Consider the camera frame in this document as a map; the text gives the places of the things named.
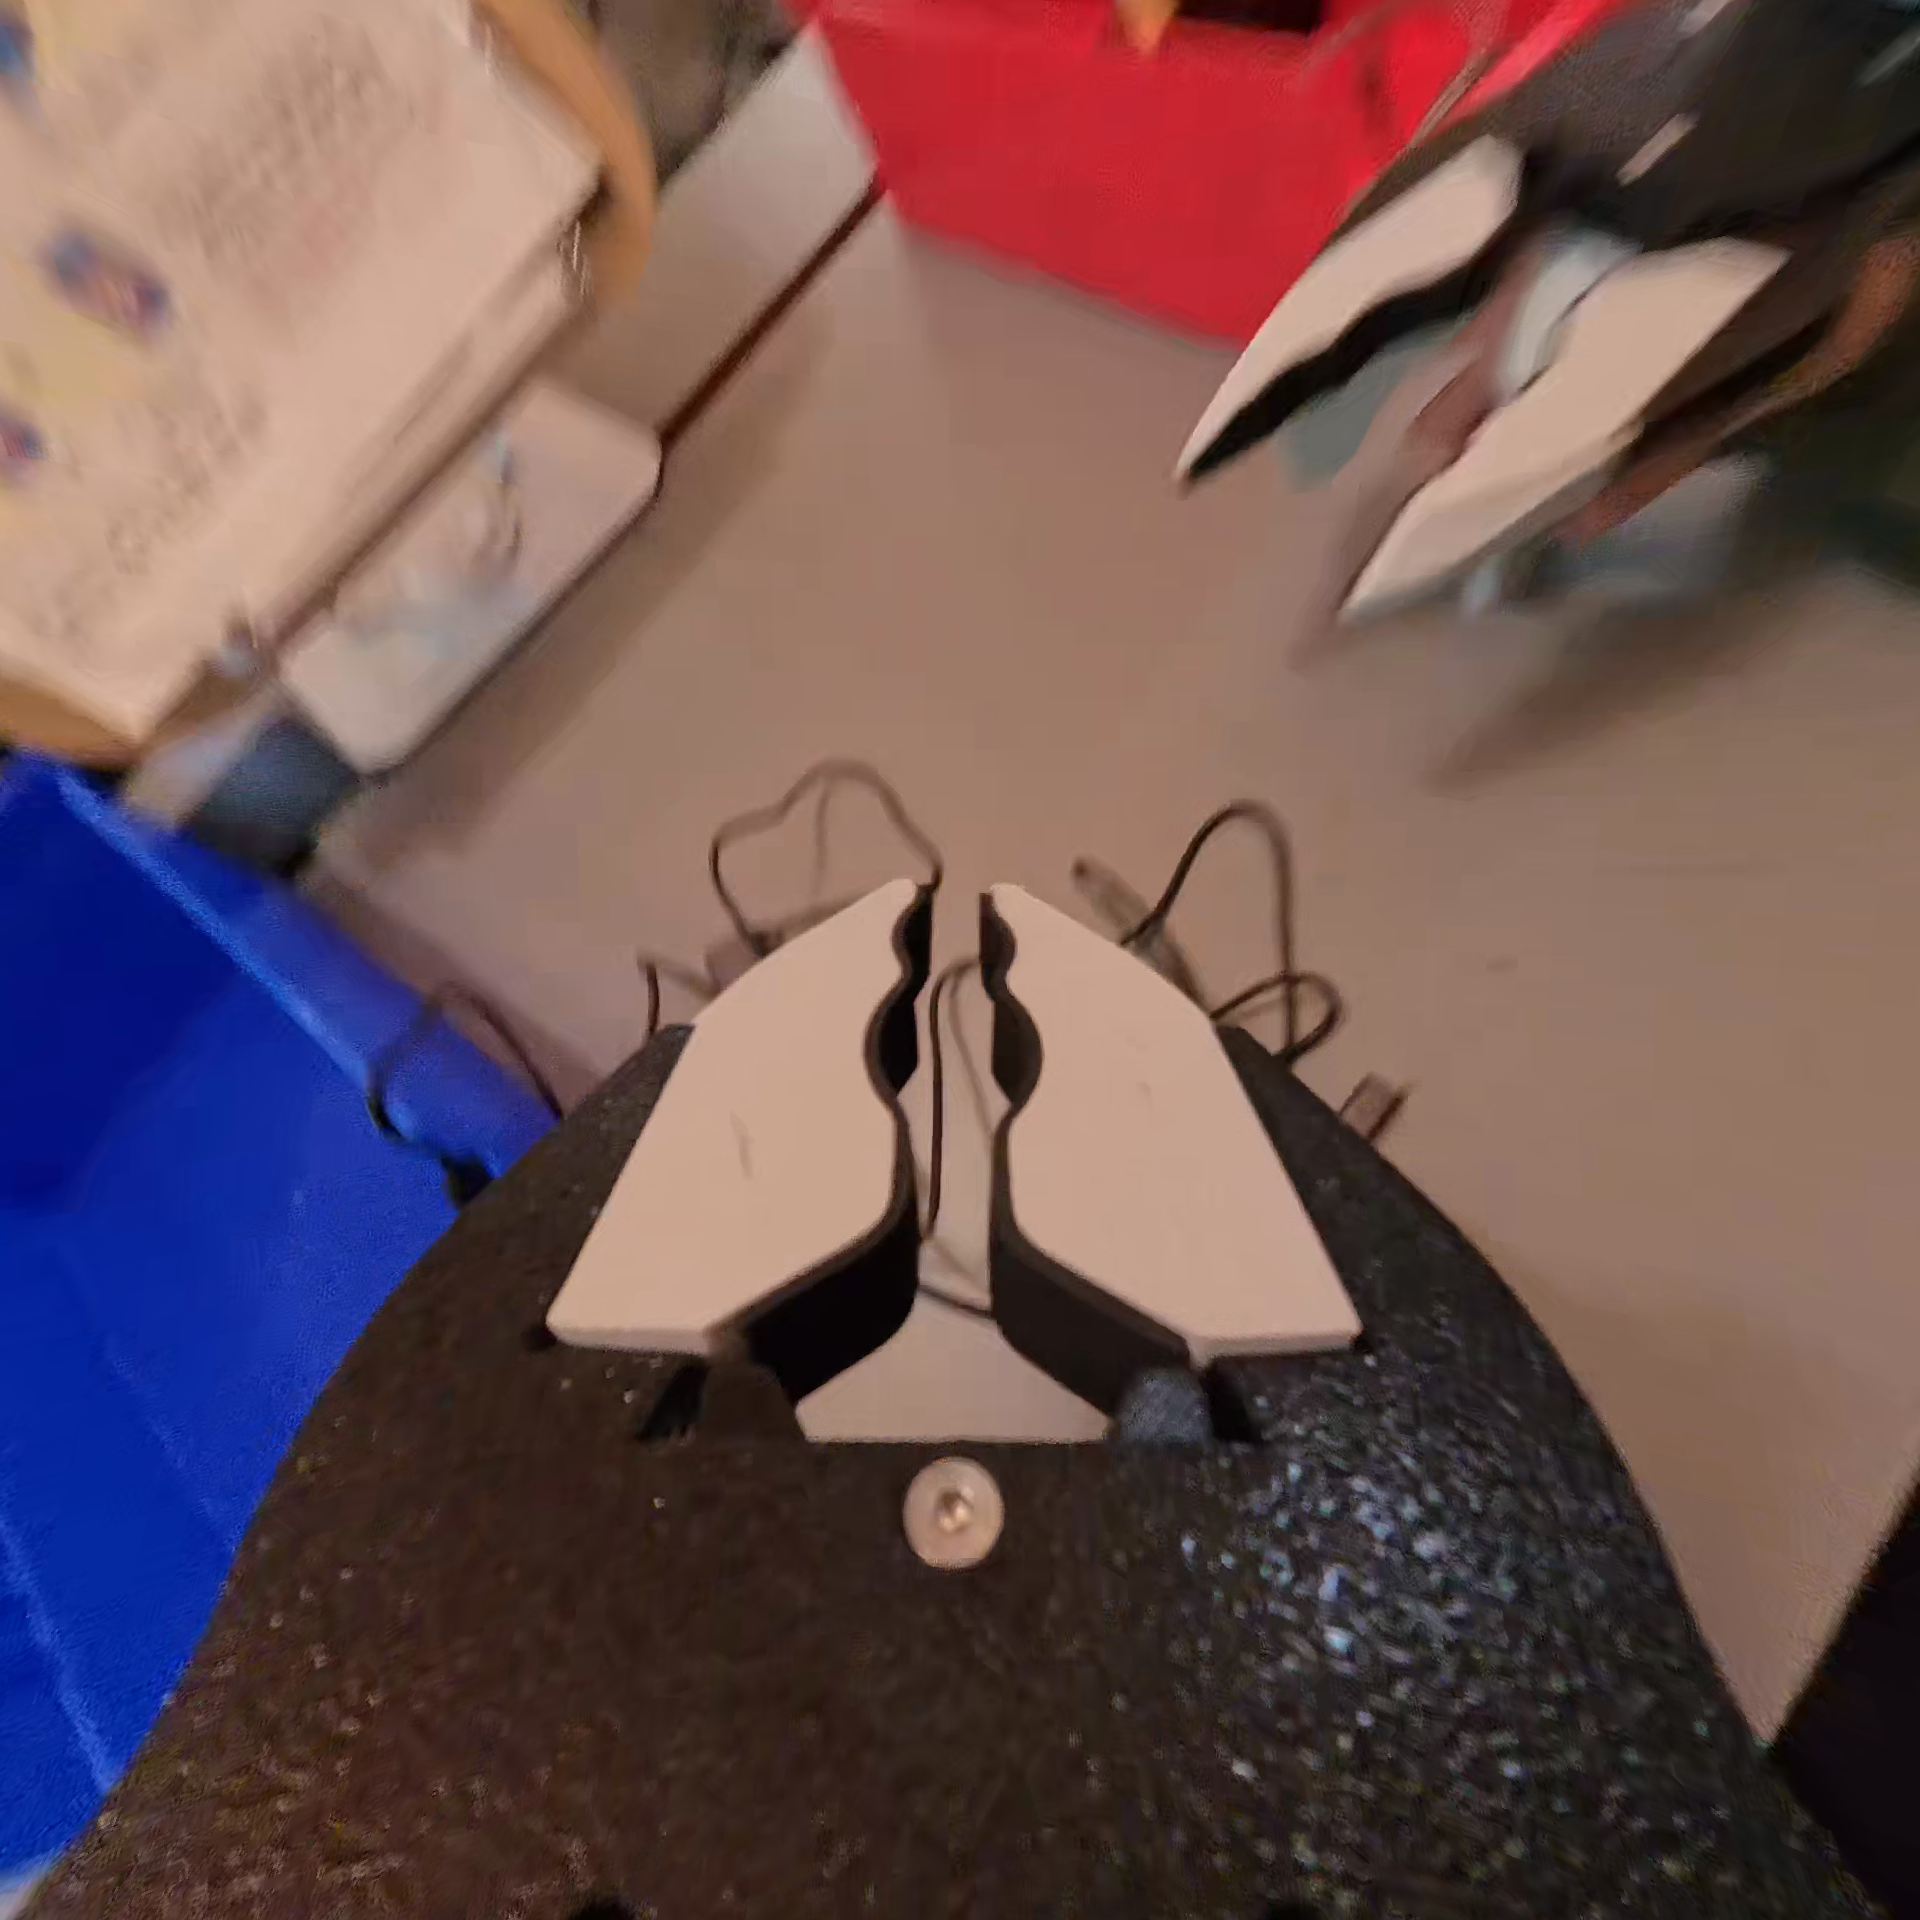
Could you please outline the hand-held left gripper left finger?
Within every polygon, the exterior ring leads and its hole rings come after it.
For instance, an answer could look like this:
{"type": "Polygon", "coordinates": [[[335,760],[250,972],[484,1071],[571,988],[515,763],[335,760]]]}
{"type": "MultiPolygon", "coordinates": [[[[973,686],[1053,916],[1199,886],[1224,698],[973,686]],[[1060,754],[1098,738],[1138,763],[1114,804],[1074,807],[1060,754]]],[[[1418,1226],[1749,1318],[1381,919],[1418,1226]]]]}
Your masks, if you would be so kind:
{"type": "Polygon", "coordinates": [[[546,1310],[560,1344],[747,1362],[800,1403],[903,1328],[922,1282],[903,1091],[934,898],[886,880],[695,1016],[546,1310]]]}

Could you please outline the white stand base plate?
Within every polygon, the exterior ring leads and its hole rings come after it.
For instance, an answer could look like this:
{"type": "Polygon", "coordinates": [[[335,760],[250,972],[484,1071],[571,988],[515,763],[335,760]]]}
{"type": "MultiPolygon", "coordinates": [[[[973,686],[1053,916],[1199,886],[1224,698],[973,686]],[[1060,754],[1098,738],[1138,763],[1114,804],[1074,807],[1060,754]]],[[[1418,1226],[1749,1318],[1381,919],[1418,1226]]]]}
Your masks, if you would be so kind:
{"type": "Polygon", "coordinates": [[[343,578],[278,684],[356,775],[386,775],[636,524],[660,471],[651,427],[527,384],[343,578]]]}

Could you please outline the blue plastic bin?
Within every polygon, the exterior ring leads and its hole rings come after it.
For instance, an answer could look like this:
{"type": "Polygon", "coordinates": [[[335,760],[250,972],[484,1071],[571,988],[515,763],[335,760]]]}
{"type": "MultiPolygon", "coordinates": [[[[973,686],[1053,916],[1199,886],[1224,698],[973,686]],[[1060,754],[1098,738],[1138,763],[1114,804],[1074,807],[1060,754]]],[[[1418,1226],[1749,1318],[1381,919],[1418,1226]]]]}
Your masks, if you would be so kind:
{"type": "Polygon", "coordinates": [[[552,1122],[278,880],[6,760],[4,1893],[127,1770],[370,1316],[552,1122]]]}

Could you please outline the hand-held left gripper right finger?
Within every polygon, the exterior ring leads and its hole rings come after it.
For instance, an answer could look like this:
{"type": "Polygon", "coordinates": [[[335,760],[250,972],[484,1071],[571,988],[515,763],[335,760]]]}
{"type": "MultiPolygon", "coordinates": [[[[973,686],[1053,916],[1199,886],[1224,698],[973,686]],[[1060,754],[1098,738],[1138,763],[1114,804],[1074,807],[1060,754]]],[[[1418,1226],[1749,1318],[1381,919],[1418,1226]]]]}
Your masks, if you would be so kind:
{"type": "Polygon", "coordinates": [[[979,901],[979,965],[1006,1341],[1104,1416],[1140,1376],[1351,1349],[1359,1312],[1208,1015],[1012,883],[979,901]]]}

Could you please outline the red plastic bin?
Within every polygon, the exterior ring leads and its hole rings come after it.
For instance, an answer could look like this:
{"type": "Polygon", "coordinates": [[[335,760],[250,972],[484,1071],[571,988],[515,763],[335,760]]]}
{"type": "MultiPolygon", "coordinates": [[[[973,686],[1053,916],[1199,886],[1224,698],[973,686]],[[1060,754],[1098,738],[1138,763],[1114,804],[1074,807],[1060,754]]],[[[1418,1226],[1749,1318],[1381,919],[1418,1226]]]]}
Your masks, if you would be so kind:
{"type": "Polygon", "coordinates": [[[1246,344],[1351,204],[1619,5],[798,5],[896,215],[1140,319],[1246,344]]]}

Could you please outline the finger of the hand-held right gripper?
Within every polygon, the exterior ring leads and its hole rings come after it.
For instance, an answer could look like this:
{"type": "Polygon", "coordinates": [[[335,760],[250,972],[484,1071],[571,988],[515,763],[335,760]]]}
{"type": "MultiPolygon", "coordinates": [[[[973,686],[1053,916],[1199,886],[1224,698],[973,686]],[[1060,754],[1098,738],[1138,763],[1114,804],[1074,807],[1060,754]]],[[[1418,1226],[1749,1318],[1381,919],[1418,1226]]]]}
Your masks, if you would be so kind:
{"type": "Polygon", "coordinates": [[[1383,350],[1464,314],[1520,236],[1525,183],[1523,150],[1479,136],[1328,239],[1215,389],[1174,482],[1199,482],[1383,350]]]}
{"type": "Polygon", "coordinates": [[[1588,502],[1653,403],[1767,288],[1784,246],[1555,239],[1496,354],[1495,404],[1384,527],[1339,604],[1366,622],[1451,589],[1588,502]]]}

